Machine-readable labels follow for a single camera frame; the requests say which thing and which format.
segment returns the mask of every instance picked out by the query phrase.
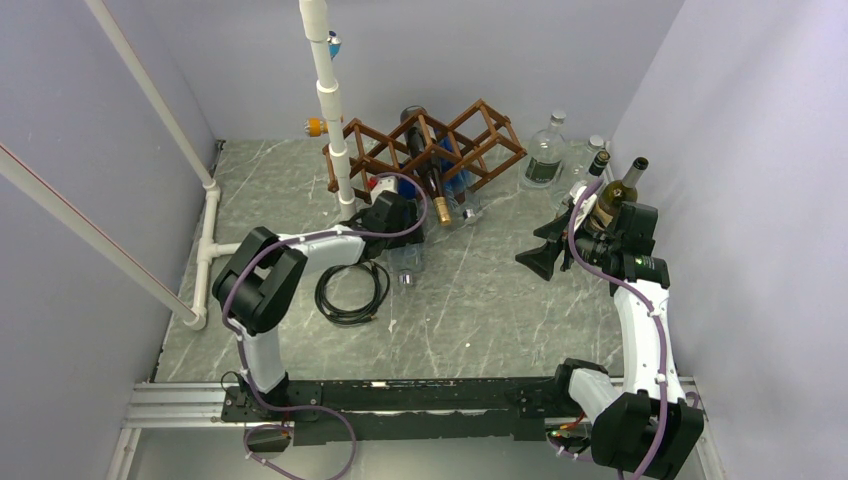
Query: black cable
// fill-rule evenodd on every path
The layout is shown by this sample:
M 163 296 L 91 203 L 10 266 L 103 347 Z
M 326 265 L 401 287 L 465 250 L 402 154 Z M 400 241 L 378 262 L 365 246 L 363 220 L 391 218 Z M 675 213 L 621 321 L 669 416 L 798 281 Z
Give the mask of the black cable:
M 374 281 L 374 296 L 371 298 L 371 301 L 365 306 L 353 310 L 342 310 L 330 303 L 327 299 L 327 284 L 330 282 L 330 279 L 333 278 L 333 275 L 346 268 L 358 268 L 364 270 L 371 275 L 371 279 Z M 380 272 L 382 272 L 386 277 L 385 287 L 380 282 Z M 377 314 L 377 310 L 389 294 L 390 285 L 391 279 L 389 278 L 389 272 L 387 272 L 382 265 L 376 262 L 368 261 L 366 263 L 358 263 L 356 265 L 339 265 L 336 267 L 330 267 L 321 274 L 321 278 L 318 279 L 318 284 L 315 285 L 315 306 L 318 307 L 318 311 L 321 312 L 327 320 L 336 325 L 344 327 L 361 325 L 374 319 L 374 315 Z

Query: bottle cork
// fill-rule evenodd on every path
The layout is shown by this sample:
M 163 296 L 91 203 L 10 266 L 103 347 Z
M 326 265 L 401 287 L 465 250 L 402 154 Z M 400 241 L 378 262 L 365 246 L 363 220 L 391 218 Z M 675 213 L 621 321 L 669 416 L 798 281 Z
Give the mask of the bottle cork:
M 436 212 L 439 214 L 439 224 L 446 227 L 451 224 L 450 209 L 445 197 L 437 197 L 433 199 L 433 205 L 436 206 Z

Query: gray marble surface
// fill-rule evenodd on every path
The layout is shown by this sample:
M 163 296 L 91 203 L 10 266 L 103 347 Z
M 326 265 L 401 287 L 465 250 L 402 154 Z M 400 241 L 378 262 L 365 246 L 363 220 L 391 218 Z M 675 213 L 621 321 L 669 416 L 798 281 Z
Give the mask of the gray marble surface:
M 241 241 L 259 225 L 294 234 L 336 224 L 324 142 L 228 141 L 215 174 L 223 194 L 215 240 Z M 487 155 L 489 167 L 502 162 L 504 153 Z M 318 275 L 305 277 L 279 330 L 290 375 L 551 375 L 565 357 L 594 361 L 621 375 L 621 330 L 607 285 L 580 269 L 557 272 L 545 282 L 515 262 L 516 253 L 541 244 L 531 232 L 552 216 L 547 191 L 520 187 L 517 170 L 479 191 L 483 213 L 475 225 L 444 228 L 428 222 L 426 271 L 413 288 L 393 287 L 374 322 L 332 325 L 313 303 Z M 196 242 L 180 288 L 180 298 L 189 304 L 195 249 Z M 226 258 L 213 263 L 212 279 L 225 263 Z M 350 271 L 330 284 L 330 299 L 341 307 L 359 306 L 370 299 L 371 289 L 365 273 Z M 221 324 L 220 306 L 210 297 L 208 308 L 208 325 L 199 332 L 172 319 L 156 381 L 211 381 L 238 368 L 235 339 Z

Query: light purple wall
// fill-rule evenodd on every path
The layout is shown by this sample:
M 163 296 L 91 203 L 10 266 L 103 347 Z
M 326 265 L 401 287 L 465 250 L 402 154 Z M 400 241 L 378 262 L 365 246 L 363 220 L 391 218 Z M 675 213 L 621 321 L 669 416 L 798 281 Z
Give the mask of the light purple wall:
M 211 162 L 155 27 L 110 6 Z M 0 32 L 0 140 L 176 288 L 203 190 L 85 3 L 5 2 Z M 2 176 L 0 246 L 0 476 L 102 478 L 168 311 Z
M 848 5 L 687 0 L 613 138 L 730 478 L 844 478 Z
M 142 0 L 219 138 L 292 138 L 320 115 L 295 0 Z M 612 134 L 683 0 L 329 0 L 346 119 L 389 131 L 414 103 L 478 98 L 520 135 L 558 105 L 567 135 Z

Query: green wine bottle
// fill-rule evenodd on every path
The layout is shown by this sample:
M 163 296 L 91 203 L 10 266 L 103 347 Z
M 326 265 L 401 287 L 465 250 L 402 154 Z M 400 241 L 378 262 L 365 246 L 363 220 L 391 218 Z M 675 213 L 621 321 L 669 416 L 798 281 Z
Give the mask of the green wine bottle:
M 595 208 L 592 209 L 591 221 L 589 227 L 591 230 L 601 232 L 612 223 L 618 212 L 621 210 L 623 202 L 635 202 L 639 198 L 639 193 L 636 191 L 636 182 L 648 168 L 648 160 L 644 157 L 639 157 L 633 160 L 633 165 L 624 178 L 616 180 L 604 188 L 604 191 L 598 197 Z

